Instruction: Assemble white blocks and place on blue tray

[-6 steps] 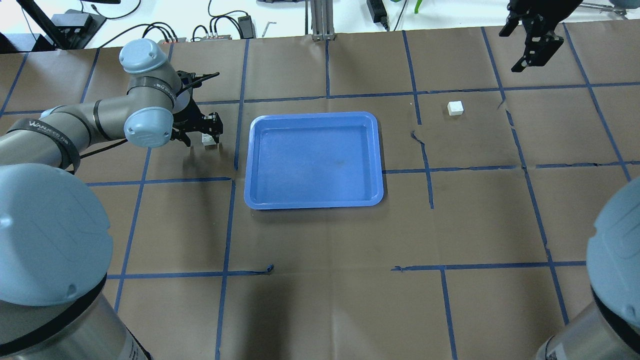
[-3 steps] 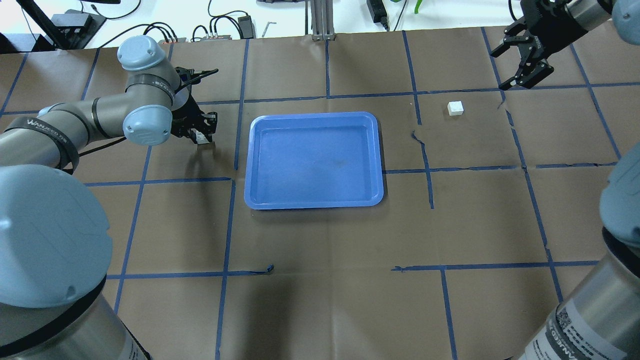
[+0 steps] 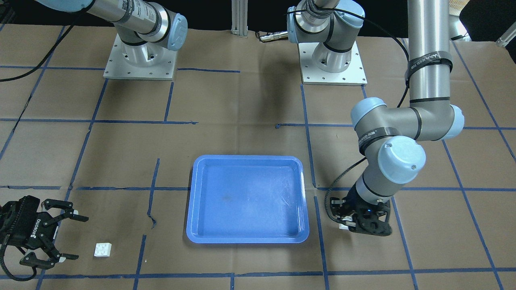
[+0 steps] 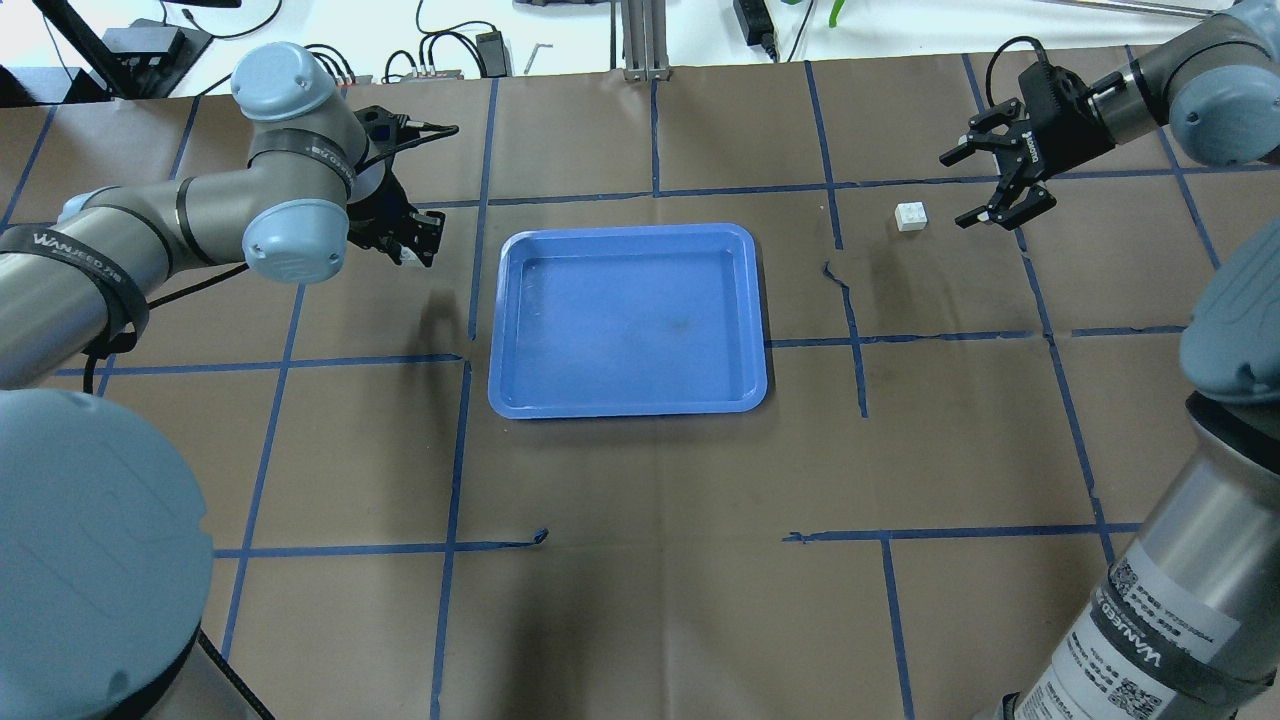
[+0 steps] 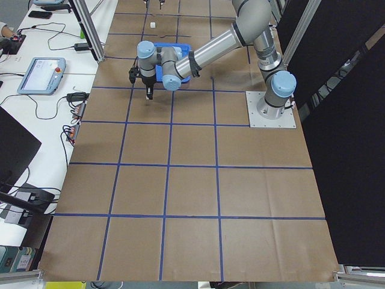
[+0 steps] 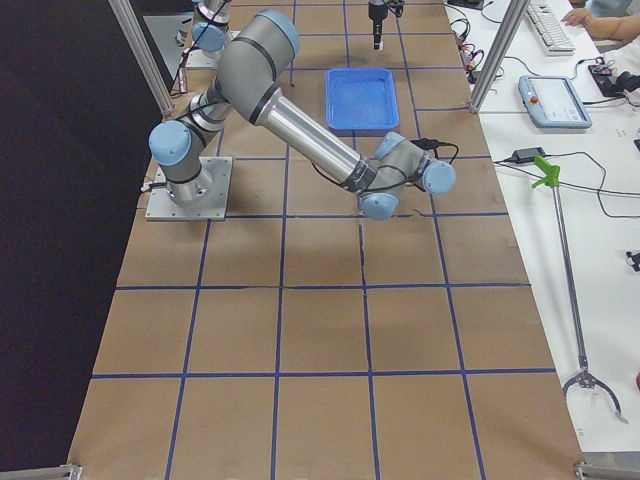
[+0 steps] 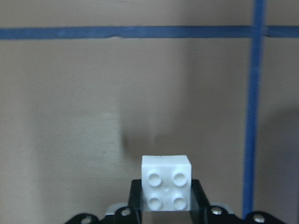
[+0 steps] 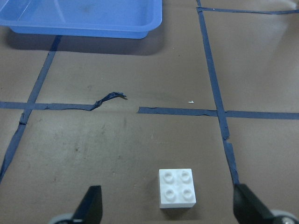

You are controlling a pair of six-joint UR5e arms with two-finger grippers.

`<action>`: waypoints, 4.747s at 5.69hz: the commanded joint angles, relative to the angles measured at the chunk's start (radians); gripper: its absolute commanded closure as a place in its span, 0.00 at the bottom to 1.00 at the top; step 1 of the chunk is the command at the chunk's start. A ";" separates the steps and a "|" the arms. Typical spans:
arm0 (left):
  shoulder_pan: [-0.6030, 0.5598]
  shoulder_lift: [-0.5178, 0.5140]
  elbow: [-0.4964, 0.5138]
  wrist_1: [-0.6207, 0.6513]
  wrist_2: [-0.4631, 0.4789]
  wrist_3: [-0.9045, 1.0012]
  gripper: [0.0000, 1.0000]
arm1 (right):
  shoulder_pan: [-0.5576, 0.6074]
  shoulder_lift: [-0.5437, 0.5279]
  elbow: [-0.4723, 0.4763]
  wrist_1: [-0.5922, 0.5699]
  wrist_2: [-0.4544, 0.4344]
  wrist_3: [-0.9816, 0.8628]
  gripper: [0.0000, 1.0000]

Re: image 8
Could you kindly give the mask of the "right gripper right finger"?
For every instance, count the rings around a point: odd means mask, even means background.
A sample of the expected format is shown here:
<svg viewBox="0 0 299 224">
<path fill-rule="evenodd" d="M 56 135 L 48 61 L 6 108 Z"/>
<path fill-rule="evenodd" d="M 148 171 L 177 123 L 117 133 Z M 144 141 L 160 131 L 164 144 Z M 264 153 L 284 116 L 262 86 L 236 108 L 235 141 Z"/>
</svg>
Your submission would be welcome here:
<svg viewBox="0 0 299 224">
<path fill-rule="evenodd" d="M 233 212 L 239 224 L 277 224 L 276 217 L 246 184 L 235 184 Z"/>
</svg>

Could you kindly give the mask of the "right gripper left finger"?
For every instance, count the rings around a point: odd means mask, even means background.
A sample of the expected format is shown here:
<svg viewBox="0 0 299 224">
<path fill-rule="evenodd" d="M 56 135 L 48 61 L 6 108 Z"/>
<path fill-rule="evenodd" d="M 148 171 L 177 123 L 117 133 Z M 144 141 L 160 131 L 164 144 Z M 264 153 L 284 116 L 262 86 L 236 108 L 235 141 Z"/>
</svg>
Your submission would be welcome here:
<svg viewBox="0 0 299 224">
<path fill-rule="evenodd" d="M 73 224 L 99 224 L 102 219 L 101 186 L 90 186 L 72 216 Z"/>
</svg>

